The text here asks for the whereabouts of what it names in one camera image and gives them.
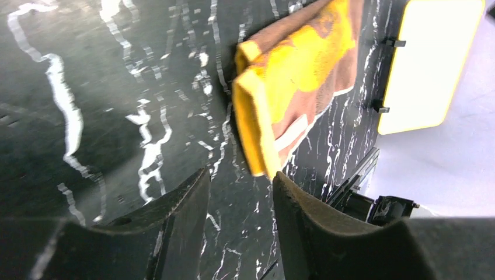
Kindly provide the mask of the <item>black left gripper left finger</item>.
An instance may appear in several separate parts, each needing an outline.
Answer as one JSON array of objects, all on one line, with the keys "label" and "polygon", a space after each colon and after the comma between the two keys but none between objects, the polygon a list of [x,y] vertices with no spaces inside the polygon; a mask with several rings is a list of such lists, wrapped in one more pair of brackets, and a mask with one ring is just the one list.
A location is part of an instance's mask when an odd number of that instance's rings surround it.
[{"label": "black left gripper left finger", "polygon": [[108,224],[66,218],[1,219],[2,279],[196,279],[210,173]]}]

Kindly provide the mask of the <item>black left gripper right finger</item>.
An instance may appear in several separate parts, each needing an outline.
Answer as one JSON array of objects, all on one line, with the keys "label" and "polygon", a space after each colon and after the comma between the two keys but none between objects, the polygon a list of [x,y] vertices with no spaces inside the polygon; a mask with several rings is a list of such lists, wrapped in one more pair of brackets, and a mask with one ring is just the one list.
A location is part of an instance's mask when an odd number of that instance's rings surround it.
[{"label": "black left gripper right finger", "polygon": [[494,219],[399,219],[379,227],[273,179],[286,279],[493,279]]}]

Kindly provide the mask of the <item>orange patterned towel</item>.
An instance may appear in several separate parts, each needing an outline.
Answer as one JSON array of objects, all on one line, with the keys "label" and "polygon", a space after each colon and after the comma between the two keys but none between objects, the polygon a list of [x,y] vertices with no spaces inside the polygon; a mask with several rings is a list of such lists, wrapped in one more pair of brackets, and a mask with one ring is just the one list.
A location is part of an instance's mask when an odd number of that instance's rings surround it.
[{"label": "orange patterned towel", "polygon": [[328,109],[351,91],[363,1],[315,1],[237,45],[232,102],[253,176],[272,180]]}]

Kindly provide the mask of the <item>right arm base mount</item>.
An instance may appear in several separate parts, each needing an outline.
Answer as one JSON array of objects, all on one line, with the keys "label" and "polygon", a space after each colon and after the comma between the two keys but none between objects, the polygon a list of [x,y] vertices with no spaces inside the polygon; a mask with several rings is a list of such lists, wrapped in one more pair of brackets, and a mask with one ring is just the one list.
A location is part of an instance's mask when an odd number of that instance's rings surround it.
[{"label": "right arm base mount", "polygon": [[402,217],[410,217],[419,204],[412,200],[394,196],[380,196],[372,199],[354,191],[334,194],[330,206],[363,222],[385,226]]}]

